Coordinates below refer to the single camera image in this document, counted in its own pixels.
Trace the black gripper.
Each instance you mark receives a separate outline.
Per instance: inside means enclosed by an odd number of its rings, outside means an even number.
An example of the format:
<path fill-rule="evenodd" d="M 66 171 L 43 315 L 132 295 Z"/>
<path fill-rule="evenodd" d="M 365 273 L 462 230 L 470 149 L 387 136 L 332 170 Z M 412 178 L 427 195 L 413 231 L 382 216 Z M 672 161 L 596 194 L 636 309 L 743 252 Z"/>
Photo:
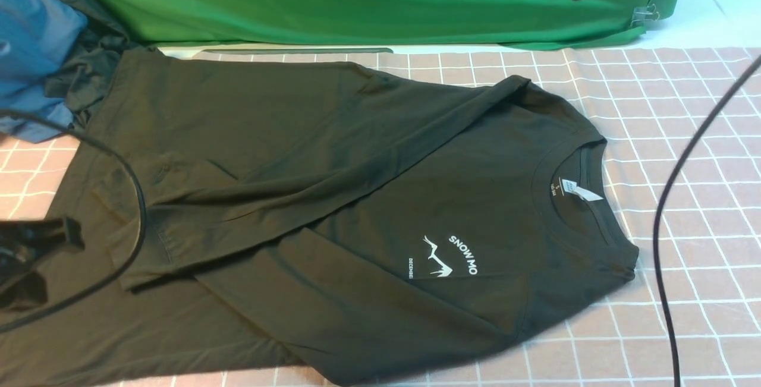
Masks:
<path fill-rule="evenodd" d="M 80 224 L 69 217 L 1 222 L 1 309 L 33 310 L 48 302 L 38 267 L 61 251 L 81 251 Z"/>

